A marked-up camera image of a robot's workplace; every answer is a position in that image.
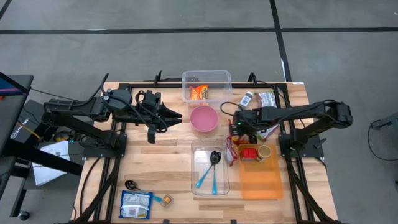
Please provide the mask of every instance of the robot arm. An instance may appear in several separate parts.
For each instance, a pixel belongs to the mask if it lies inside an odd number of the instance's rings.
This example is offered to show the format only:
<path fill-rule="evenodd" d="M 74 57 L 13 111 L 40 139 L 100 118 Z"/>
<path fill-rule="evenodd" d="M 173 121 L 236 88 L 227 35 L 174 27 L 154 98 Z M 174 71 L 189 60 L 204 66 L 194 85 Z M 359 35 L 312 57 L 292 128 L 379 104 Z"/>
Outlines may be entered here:
<path fill-rule="evenodd" d="M 108 74 L 104 77 L 103 86 Z M 152 91 L 140 91 L 136 96 L 136 105 L 132 105 L 132 96 L 128 90 L 107 90 L 104 95 L 86 101 L 66 101 L 51 99 L 44 103 L 43 122 L 47 125 L 66 126 L 82 132 L 100 141 L 105 147 L 114 147 L 117 134 L 114 131 L 102 131 L 86 124 L 73 116 L 86 116 L 93 121 L 105 122 L 112 115 L 118 122 L 145 124 L 148 126 L 148 142 L 155 143 L 155 133 L 164 133 L 167 128 L 181 123 L 182 115 L 168 109 L 160 100 L 161 94 Z"/>
<path fill-rule="evenodd" d="M 258 131 L 265 131 L 283 121 L 305 118 L 318 120 L 303 129 L 292 130 L 292 147 L 302 146 L 310 137 L 330 128 L 347 128 L 353 123 L 348 105 L 334 100 L 325 100 L 291 108 L 265 106 L 253 110 L 235 111 L 229 131 L 232 136 L 251 135 Z"/>

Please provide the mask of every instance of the wooden tabletop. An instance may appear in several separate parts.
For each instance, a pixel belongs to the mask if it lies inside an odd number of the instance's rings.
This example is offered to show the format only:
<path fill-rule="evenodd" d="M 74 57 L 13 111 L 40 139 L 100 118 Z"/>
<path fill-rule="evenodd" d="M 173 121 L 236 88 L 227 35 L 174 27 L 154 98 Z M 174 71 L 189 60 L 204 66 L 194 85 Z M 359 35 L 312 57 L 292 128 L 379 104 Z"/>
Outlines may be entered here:
<path fill-rule="evenodd" d="M 105 89 L 117 89 L 119 82 L 106 82 Z M 289 98 L 292 106 L 308 104 L 307 92 L 302 83 L 287 83 Z M 286 163 L 280 155 L 277 137 L 279 128 L 267 144 L 277 145 L 280 174 L 284 197 L 281 200 L 243 200 L 239 184 L 239 167 L 229 167 L 230 191 L 223 196 L 201 197 L 194 195 L 191 191 L 191 143 L 198 138 L 225 138 L 228 135 L 228 115 L 220 113 L 220 125 L 211 134 L 202 134 L 192 131 L 189 122 L 189 111 L 191 110 L 182 101 L 181 88 L 152 88 L 153 92 L 162 93 L 162 101 L 171 110 L 183 115 L 182 123 L 172 126 L 164 134 L 156 134 L 156 143 L 147 142 L 147 127 L 144 125 L 134 126 L 128 124 L 126 133 L 128 143 L 126 155 L 121 159 L 118 177 L 118 186 L 114 199 L 112 223 L 161 223 L 163 219 L 169 219 L 171 223 L 230 223 L 236 219 L 238 223 L 295 223 L 294 207 L 287 175 Z M 270 91 L 271 89 L 255 89 L 255 92 Z M 253 89 L 234 89 L 231 101 L 239 103 L 243 95 Z M 252 100 L 249 108 L 256 107 L 257 103 Z M 225 105 L 226 111 L 234 111 L 233 105 Z M 305 119 L 305 124 L 312 123 L 312 119 Z M 111 127 L 111 120 L 106 123 L 96 123 L 97 128 L 106 130 Z M 79 189 L 76 195 L 75 207 L 79 211 L 80 192 L 88 169 L 95 158 L 85 161 L 83 173 L 80 179 Z M 83 198 L 83 210 L 90 204 L 98 192 L 104 159 L 101 159 L 88 178 Z M 305 174 L 307 176 L 308 188 L 319 206 L 330 217 L 337 219 L 335 205 L 328 183 L 325 167 L 312 158 L 303 159 Z M 170 194 L 174 198 L 174 204 L 170 208 L 163 208 L 159 203 L 152 204 L 150 220 L 134 220 L 131 218 L 118 218 L 121 191 L 126 190 L 124 182 L 134 180 L 139 188 L 151 191 L 163 197 Z M 303 219 L 305 205 L 301 194 L 300 205 Z M 105 218 L 108 203 L 108 194 L 104 197 L 101 218 Z"/>

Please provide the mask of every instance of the computer screen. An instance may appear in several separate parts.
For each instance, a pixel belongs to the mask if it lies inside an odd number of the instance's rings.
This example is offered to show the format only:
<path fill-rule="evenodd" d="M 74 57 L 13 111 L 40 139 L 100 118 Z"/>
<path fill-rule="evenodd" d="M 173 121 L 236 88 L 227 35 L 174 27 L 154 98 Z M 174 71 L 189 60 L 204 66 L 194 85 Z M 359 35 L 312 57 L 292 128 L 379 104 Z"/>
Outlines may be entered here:
<path fill-rule="evenodd" d="M 7 75 L 0 72 L 0 96 L 23 95 L 26 89 Z"/>

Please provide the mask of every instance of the cart wheel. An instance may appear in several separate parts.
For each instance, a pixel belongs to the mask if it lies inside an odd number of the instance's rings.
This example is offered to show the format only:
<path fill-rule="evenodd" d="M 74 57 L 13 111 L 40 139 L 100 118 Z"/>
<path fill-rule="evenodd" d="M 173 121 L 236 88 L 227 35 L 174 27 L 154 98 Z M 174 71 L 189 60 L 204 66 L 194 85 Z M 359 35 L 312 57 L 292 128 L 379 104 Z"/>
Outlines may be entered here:
<path fill-rule="evenodd" d="M 21 211 L 19 211 L 18 217 L 19 217 L 20 220 L 25 221 L 25 220 L 27 220 L 30 217 L 30 214 L 27 211 L 22 211 L 21 210 Z"/>

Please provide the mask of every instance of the white bottle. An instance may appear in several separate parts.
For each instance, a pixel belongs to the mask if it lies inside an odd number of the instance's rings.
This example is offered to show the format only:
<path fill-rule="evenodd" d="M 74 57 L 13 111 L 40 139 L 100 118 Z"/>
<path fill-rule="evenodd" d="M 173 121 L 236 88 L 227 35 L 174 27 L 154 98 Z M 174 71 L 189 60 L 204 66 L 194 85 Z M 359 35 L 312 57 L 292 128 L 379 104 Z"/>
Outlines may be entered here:
<path fill-rule="evenodd" d="M 252 98 L 253 98 L 253 93 L 250 92 L 250 91 L 247 92 L 243 96 L 243 98 L 242 98 L 241 102 L 239 103 L 239 105 L 241 105 L 243 107 L 243 109 L 245 109 L 248 106 L 248 104 L 250 103 Z"/>

